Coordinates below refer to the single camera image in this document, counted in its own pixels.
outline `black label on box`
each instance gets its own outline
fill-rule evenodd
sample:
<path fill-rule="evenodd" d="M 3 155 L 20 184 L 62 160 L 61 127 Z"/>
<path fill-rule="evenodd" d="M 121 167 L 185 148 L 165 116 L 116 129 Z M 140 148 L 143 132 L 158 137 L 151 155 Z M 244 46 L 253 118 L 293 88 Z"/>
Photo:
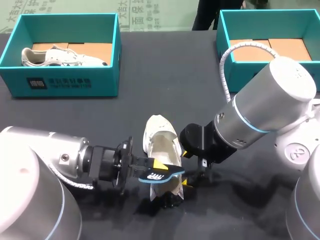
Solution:
<path fill-rule="evenodd" d="M 48 84 L 53 89 L 91 89 L 89 78 L 49 78 Z"/>
<path fill-rule="evenodd" d="M 42 77 L 26 78 L 31 89 L 47 89 L 47 85 Z"/>

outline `white sneaker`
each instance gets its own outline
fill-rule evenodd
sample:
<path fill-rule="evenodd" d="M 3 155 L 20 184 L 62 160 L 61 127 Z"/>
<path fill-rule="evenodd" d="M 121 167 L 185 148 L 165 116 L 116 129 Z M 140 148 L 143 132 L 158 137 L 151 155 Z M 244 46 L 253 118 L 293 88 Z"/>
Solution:
<path fill-rule="evenodd" d="M 148 158 L 157 159 L 162 164 L 182 166 L 182 149 L 177 133 L 171 123 L 161 115 L 153 115 L 147 121 L 143 135 L 143 151 Z M 184 199 L 181 174 L 172 177 L 168 182 L 151 184 L 150 200 L 166 192 Z"/>
<path fill-rule="evenodd" d="M 69 48 L 60 48 L 56 45 L 47 51 L 34 51 L 24 48 L 21 54 L 23 66 L 107 66 L 101 59 L 84 54 L 77 54 Z"/>

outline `metal screw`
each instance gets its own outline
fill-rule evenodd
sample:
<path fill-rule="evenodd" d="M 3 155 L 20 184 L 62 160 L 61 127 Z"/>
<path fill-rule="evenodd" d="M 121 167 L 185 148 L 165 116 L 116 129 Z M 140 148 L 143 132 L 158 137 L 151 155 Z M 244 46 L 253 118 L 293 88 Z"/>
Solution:
<path fill-rule="evenodd" d="M 62 161 L 66 162 L 69 160 L 69 155 L 68 154 L 62 154 L 61 156 Z"/>

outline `dark gray table surface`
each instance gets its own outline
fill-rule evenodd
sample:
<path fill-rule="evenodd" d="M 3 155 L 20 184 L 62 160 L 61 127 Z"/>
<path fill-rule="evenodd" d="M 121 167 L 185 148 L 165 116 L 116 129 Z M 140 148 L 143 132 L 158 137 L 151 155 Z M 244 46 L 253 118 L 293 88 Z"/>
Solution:
<path fill-rule="evenodd" d="M 0 53 L 8 38 L 0 34 Z M 215 38 L 215 31 L 122 33 L 119 94 L 112 99 L 16 100 L 0 79 L 0 129 L 48 130 L 110 147 L 133 136 L 133 154 L 142 155 L 151 115 L 166 117 L 179 134 L 189 123 L 210 122 L 225 103 Z M 137 213 L 149 185 L 136 179 L 129 180 L 121 204 L 109 191 L 98 197 L 73 192 L 82 212 L 81 238 L 289 240 L 285 208 L 299 175 L 278 161 L 274 139 L 267 135 L 215 165 L 214 184 L 156 216 Z M 196 158 L 182 164 L 194 169 Z"/>

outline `cardboard insert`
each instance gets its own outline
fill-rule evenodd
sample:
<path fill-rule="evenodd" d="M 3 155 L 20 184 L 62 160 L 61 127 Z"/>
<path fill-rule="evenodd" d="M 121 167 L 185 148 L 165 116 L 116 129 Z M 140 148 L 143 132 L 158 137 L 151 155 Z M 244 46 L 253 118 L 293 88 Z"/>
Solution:
<path fill-rule="evenodd" d="M 305 43 L 300 38 L 273 38 L 273 39 L 239 39 L 230 40 L 231 46 L 240 43 L 254 41 L 259 42 L 274 49 L 280 56 L 285 56 L 296 61 L 312 61 Z M 268 52 L 257 47 L 242 47 L 233 51 L 236 61 L 244 62 L 270 62 L 273 56 Z"/>
<path fill-rule="evenodd" d="M 95 57 L 103 60 L 108 64 L 111 64 L 111 55 L 112 55 L 112 43 L 66 43 L 66 42 L 57 42 L 57 43 L 34 43 L 32 50 L 35 51 L 47 51 L 52 48 L 53 45 L 56 45 L 63 49 L 71 49 L 77 54 L 84 54 L 87 56 Z"/>

